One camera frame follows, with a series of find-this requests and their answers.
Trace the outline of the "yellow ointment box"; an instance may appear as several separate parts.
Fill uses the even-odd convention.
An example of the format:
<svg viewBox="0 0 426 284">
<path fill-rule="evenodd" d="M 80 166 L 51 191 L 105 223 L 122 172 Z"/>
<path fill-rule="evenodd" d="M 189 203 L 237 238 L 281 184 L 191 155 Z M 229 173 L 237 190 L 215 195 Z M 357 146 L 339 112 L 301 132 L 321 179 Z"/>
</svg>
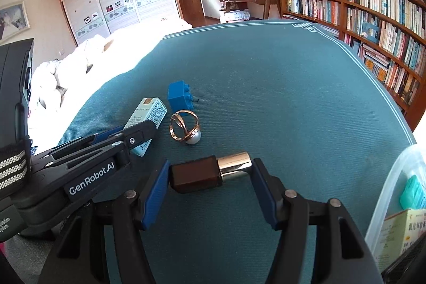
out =
<svg viewBox="0 0 426 284">
<path fill-rule="evenodd" d="M 425 209 L 407 209 L 385 219 L 373 253 L 379 271 L 390 266 L 423 233 Z"/>
</svg>

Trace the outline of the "brown lipstick tube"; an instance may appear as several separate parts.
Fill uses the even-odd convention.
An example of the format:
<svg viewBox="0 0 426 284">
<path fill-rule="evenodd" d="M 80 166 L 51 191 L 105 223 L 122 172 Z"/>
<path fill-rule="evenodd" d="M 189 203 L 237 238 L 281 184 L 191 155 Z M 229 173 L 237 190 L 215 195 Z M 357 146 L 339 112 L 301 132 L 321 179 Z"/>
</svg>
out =
<svg viewBox="0 0 426 284">
<path fill-rule="evenodd" d="M 180 194 L 220 187 L 225 180 L 249 174 L 251 167 L 247 152 L 174 164 L 170 167 L 170 186 Z"/>
</svg>

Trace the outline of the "long black case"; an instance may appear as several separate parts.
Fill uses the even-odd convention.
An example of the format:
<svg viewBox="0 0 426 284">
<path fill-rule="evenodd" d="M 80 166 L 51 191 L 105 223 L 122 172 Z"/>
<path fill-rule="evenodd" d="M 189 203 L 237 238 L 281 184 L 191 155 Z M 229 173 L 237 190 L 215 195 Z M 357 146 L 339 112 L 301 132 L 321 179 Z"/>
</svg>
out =
<svg viewBox="0 0 426 284">
<path fill-rule="evenodd" d="M 426 284 L 425 233 L 399 256 L 381 275 L 384 283 Z"/>
</svg>

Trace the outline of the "teal Glide floss box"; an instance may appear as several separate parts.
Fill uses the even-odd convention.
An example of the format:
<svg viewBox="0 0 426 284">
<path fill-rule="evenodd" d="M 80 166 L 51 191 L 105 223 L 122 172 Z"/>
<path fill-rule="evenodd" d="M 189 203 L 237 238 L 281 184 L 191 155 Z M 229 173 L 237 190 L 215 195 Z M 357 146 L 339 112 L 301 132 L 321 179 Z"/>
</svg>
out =
<svg viewBox="0 0 426 284">
<path fill-rule="evenodd" d="M 399 202 L 403 210 L 425 209 L 425 189 L 416 175 L 408 179 Z"/>
</svg>

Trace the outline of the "white bedding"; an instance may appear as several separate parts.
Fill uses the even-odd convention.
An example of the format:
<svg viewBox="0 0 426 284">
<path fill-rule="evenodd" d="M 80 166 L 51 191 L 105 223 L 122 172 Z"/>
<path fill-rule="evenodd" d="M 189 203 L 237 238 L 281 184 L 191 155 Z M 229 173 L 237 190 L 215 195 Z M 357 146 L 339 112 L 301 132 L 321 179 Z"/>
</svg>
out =
<svg viewBox="0 0 426 284">
<path fill-rule="evenodd" d="M 87 39 L 62 60 L 39 65 L 31 80 L 28 133 L 37 154 L 56 146 L 76 114 L 106 82 L 132 70 L 166 35 L 193 26 L 181 18 L 140 22 Z"/>
</svg>

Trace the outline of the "clear plastic bowl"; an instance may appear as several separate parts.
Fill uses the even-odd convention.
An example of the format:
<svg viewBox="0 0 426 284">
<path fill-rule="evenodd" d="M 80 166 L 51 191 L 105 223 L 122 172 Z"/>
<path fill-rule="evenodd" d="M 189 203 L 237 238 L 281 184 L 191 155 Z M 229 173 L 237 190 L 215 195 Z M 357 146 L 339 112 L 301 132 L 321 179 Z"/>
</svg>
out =
<svg viewBox="0 0 426 284">
<path fill-rule="evenodd" d="M 417 176 L 425 189 L 425 149 L 419 144 L 406 148 L 398 156 L 380 192 L 365 236 L 372 255 L 385 219 L 405 211 L 402 209 L 399 199 L 408 179 L 413 175 Z"/>
</svg>

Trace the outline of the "gold pearl brooch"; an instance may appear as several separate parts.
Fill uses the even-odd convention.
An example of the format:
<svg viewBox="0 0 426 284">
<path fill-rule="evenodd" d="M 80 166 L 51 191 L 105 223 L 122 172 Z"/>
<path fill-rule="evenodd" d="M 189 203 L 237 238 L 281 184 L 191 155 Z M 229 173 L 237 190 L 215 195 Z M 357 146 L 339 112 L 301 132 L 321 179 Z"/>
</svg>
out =
<svg viewBox="0 0 426 284">
<path fill-rule="evenodd" d="M 173 113 L 170 117 L 169 132 L 173 140 L 187 145 L 196 145 L 202 139 L 199 117 L 191 110 Z"/>
</svg>

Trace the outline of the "teal table cloth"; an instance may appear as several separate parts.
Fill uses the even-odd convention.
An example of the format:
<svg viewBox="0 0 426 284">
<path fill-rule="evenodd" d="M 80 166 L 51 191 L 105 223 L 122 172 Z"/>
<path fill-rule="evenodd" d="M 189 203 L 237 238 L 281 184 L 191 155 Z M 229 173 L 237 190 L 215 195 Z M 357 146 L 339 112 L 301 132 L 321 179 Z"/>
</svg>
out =
<svg viewBox="0 0 426 284">
<path fill-rule="evenodd" d="M 173 140 L 164 120 L 145 156 L 99 199 L 134 187 L 164 160 L 246 151 L 303 197 L 340 199 L 365 233 L 391 167 L 415 142 L 392 96 L 345 43 L 301 21 L 163 38 L 87 100 L 63 141 L 124 124 L 142 99 L 165 100 L 180 80 L 194 95 L 200 142 Z M 142 238 L 158 283 L 264 283 L 280 235 L 243 176 L 194 194 L 169 191 Z"/>
</svg>

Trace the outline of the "blue toy brick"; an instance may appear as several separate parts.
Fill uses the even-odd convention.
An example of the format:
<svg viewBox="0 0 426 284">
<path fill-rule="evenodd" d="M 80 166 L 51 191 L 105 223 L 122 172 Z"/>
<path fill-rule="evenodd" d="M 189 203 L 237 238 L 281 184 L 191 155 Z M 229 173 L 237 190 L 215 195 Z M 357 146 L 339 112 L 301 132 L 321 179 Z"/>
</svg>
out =
<svg viewBox="0 0 426 284">
<path fill-rule="evenodd" d="M 173 112 L 194 110 L 194 99 L 190 92 L 190 86 L 185 81 L 176 81 L 169 85 L 167 100 Z"/>
</svg>

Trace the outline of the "framed wedding photo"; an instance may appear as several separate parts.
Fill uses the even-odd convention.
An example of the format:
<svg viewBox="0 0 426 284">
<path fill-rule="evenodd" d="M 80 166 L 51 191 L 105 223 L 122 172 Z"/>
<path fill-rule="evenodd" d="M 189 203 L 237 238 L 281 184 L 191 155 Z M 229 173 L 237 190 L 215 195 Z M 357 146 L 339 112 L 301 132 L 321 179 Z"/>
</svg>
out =
<svg viewBox="0 0 426 284">
<path fill-rule="evenodd" d="M 27 11 L 23 1 L 1 6 L 0 18 L 1 44 L 5 43 L 7 40 L 20 34 L 21 32 L 25 32 L 30 29 Z"/>
</svg>

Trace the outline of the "wooden bookshelf with books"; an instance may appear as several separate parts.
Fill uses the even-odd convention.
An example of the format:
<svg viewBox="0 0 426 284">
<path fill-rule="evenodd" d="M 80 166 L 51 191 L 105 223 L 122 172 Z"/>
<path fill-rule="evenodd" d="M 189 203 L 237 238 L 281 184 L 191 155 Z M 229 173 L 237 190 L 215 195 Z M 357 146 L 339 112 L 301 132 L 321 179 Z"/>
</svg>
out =
<svg viewBox="0 0 426 284">
<path fill-rule="evenodd" d="M 329 28 L 367 65 L 415 129 L 425 114 L 425 2 L 280 0 L 284 17 Z"/>
</svg>

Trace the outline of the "wooden desk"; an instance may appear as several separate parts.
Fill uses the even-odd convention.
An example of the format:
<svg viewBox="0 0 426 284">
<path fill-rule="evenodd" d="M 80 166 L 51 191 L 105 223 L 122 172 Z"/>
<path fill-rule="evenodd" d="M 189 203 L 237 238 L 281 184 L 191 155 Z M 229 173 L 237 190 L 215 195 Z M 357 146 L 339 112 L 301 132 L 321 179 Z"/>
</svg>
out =
<svg viewBox="0 0 426 284">
<path fill-rule="evenodd" d="M 283 11 L 281 8 L 280 0 L 219 0 L 224 3 L 224 12 L 231 12 L 233 5 L 237 7 L 238 10 L 248 9 L 249 4 L 256 4 L 262 6 L 262 16 L 260 19 L 269 19 L 271 6 L 276 6 L 278 11 L 278 18 L 281 19 Z"/>
</svg>

